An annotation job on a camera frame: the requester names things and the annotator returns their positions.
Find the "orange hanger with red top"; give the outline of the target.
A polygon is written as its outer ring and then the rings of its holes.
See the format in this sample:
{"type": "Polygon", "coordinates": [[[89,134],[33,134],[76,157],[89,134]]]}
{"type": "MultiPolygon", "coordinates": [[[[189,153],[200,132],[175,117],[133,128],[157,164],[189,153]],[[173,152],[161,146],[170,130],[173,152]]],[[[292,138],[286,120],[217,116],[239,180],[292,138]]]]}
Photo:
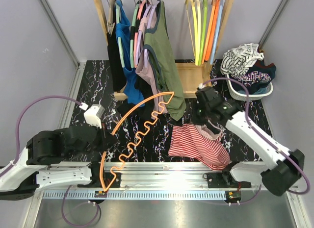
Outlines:
{"type": "Polygon", "coordinates": [[[106,152],[103,152],[102,157],[101,157],[101,162],[100,162],[100,169],[99,169],[99,179],[100,179],[100,183],[102,186],[102,191],[103,192],[107,192],[109,190],[109,188],[112,186],[112,184],[114,183],[114,181],[117,178],[117,174],[116,171],[121,171],[125,165],[125,160],[124,159],[129,159],[134,152],[134,148],[136,148],[142,141],[143,141],[143,137],[146,136],[149,132],[150,132],[150,127],[153,126],[157,120],[158,120],[158,116],[161,115],[165,109],[165,106],[168,105],[170,103],[170,101],[172,100],[172,98],[174,97],[174,92],[173,91],[168,91],[168,92],[161,92],[155,95],[152,95],[146,99],[144,99],[143,101],[141,101],[140,103],[136,104],[133,108],[131,108],[122,118],[121,120],[116,124],[115,128],[112,131],[112,135],[115,135],[115,133],[118,131],[119,127],[121,126],[121,124],[124,122],[124,120],[126,120],[126,118],[133,113],[137,108],[139,108],[141,105],[147,103],[150,100],[153,100],[154,98],[160,97],[160,96],[166,96],[169,95],[169,100],[168,102],[164,102],[164,101],[160,101],[158,103],[158,106],[161,108],[161,111],[153,111],[151,113],[151,117],[153,118],[153,122],[151,121],[146,121],[144,123],[144,127],[146,129],[145,132],[141,132],[138,131],[135,134],[135,138],[138,139],[136,143],[134,142],[129,142],[127,144],[127,149],[128,149],[128,153],[129,154],[120,154],[118,159],[121,162],[121,166],[117,167],[117,166],[112,166],[109,170],[109,172],[113,175],[112,180],[108,183],[108,185],[105,184],[105,180],[104,180],[104,170],[105,170],[105,158],[106,158],[106,152]]]}

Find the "red white striped top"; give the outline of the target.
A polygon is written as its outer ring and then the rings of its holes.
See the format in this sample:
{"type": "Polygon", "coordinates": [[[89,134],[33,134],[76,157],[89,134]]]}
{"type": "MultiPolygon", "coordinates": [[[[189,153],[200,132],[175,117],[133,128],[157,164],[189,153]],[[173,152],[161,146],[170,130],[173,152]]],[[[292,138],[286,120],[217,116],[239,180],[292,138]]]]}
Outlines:
{"type": "Polygon", "coordinates": [[[168,155],[197,159],[212,170],[223,170],[230,156],[221,143],[222,130],[211,126],[213,129],[206,125],[174,126],[168,155]]]}

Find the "black white striped tank top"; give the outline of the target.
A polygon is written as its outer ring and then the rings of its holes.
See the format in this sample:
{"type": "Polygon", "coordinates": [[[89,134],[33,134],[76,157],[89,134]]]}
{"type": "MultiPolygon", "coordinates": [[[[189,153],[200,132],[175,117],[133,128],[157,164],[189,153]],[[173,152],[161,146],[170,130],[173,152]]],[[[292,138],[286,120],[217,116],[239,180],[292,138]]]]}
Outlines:
{"type": "Polygon", "coordinates": [[[220,71],[224,75],[241,76],[246,74],[258,60],[263,59],[264,54],[260,52],[259,44],[241,44],[223,54],[220,71]]]}

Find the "yellow plastic hanger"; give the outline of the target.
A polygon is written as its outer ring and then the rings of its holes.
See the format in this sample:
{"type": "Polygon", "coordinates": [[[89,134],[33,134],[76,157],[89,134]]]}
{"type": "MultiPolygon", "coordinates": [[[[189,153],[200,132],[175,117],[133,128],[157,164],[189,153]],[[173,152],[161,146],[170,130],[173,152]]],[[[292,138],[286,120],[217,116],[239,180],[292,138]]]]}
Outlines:
{"type": "Polygon", "coordinates": [[[194,3],[194,0],[185,0],[185,9],[188,19],[188,26],[190,31],[190,37],[192,42],[192,48],[193,48],[193,54],[195,57],[195,64],[196,64],[196,36],[197,36],[197,9],[194,3]],[[191,9],[192,12],[192,18],[193,18],[193,29],[191,26],[191,21],[189,17],[189,9],[191,9]]]}

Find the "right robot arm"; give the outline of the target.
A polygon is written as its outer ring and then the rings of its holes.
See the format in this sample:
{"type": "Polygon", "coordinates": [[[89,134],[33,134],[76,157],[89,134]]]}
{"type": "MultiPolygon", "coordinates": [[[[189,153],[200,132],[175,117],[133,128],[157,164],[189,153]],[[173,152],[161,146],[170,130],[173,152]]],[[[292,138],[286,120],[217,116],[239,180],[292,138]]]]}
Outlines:
{"type": "Polygon", "coordinates": [[[224,101],[210,86],[199,85],[196,116],[221,124],[236,134],[263,163],[232,162],[222,169],[222,181],[227,187],[239,182],[263,185],[270,193],[281,196],[303,177],[305,156],[281,145],[247,116],[235,101],[224,101]]]}

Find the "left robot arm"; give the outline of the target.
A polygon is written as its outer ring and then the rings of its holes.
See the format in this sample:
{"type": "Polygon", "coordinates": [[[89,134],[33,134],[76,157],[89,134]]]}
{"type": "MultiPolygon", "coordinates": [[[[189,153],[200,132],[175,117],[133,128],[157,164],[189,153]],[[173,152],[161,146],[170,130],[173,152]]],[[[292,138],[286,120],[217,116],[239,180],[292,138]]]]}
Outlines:
{"type": "Polygon", "coordinates": [[[76,153],[103,153],[117,141],[105,126],[70,126],[41,131],[27,142],[17,161],[1,167],[0,199],[24,200],[36,191],[53,187],[101,187],[105,183],[105,174],[100,172],[97,161],[65,170],[50,170],[50,167],[76,153]]]}

